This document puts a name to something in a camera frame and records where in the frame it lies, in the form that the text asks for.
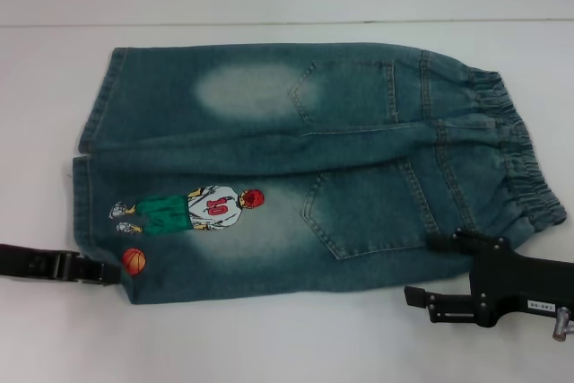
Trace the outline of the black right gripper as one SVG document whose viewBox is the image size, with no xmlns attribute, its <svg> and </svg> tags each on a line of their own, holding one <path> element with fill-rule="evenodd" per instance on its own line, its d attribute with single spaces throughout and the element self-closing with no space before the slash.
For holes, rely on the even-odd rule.
<svg viewBox="0 0 574 383">
<path fill-rule="evenodd" d="M 508 242 L 462 229 L 428 237 L 426 248 L 474 257 L 473 299 L 405 286 L 407 305 L 427 309 L 432 323 L 493 327 L 513 312 L 556 318 L 561 309 L 573 311 L 572 263 L 525 257 Z"/>
</svg>

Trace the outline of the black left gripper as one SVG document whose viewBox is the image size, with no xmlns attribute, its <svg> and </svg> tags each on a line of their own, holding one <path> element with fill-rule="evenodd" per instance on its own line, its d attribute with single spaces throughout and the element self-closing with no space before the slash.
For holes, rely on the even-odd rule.
<svg viewBox="0 0 574 383">
<path fill-rule="evenodd" d="M 98 285 L 118 284 L 121 268 L 91 260 L 72 251 L 40 251 L 2 244 L 0 246 L 2 276 L 37 278 L 70 283 Z"/>
</svg>

